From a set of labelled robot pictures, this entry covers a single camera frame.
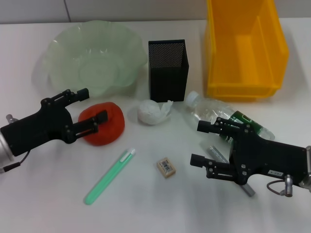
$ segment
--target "translucent bowl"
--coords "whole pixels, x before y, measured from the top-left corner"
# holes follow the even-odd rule
[[[50,43],[43,59],[56,91],[86,87],[93,97],[130,86],[146,63],[141,37],[106,21],[64,30]]]

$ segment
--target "red ball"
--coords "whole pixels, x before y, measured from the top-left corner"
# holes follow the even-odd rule
[[[97,133],[92,133],[84,137],[89,144],[94,146],[109,144],[117,140],[124,131],[125,121],[122,110],[112,102],[95,104],[85,109],[79,115],[79,121],[89,119],[104,110],[107,111],[108,121],[98,125]]]

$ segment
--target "plastic water bottle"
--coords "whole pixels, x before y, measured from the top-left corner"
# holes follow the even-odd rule
[[[192,119],[195,121],[196,126],[199,120],[210,121],[214,124],[217,117],[224,119],[230,119],[237,123],[245,123],[253,126],[255,132],[262,138],[267,140],[274,140],[275,136],[267,128],[259,125],[252,119],[245,116],[239,111],[233,110],[226,103],[214,100],[202,98],[197,92],[191,91],[185,100],[185,104],[192,115]]]

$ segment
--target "yellow plastic bin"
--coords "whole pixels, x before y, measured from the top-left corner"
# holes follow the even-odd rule
[[[281,88],[289,56],[273,0],[207,0],[207,95],[253,101]]]

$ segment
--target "white table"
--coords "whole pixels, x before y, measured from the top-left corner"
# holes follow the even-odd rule
[[[190,64],[186,94],[203,92],[205,21],[123,24],[141,35],[146,50],[149,40],[185,39]],[[270,129],[278,141],[306,147],[311,144],[311,18],[281,19],[281,24],[290,49],[283,88],[269,100],[233,105]],[[50,95],[37,88],[38,59],[72,25],[0,25],[1,126],[7,124],[6,114],[26,117]],[[1,232],[310,232],[308,190],[295,187],[293,198],[279,197],[265,187],[274,179],[255,175],[249,184],[257,194],[248,198],[234,183],[209,180],[204,169],[190,166],[191,153],[206,155],[199,146],[202,137],[224,153],[228,149],[216,135],[193,131],[180,112],[181,103],[174,104],[168,122],[139,124],[135,108],[148,98],[147,77],[145,66],[135,98],[109,99],[125,116],[125,131],[116,142],[92,147],[82,139],[71,145],[52,141],[32,150],[21,167],[0,176]],[[76,120],[82,110],[104,101],[86,100],[68,109]],[[134,159],[92,206],[83,204],[96,181],[129,147],[137,149]],[[166,156],[177,169],[168,180],[155,166]]]

